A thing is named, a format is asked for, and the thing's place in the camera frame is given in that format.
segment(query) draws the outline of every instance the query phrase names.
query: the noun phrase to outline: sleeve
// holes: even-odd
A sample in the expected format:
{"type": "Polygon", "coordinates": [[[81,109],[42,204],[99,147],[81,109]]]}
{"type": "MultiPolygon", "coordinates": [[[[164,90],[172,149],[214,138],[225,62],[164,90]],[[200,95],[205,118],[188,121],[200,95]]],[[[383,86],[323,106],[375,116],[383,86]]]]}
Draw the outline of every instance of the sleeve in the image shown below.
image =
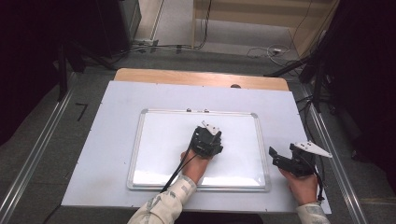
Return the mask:
{"type": "Polygon", "coordinates": [[[180,175],[166,192],[158,194],[141,206],[128,224],[174,223],[182,211],[183,204],[189,200],[196,189],[192,180],[180,175]]]}
{"type": "Polygon", "coordinates": [[[297,214],[303,224],[330,224],[318,203],[308,203],[297,207],[297,214]]]}

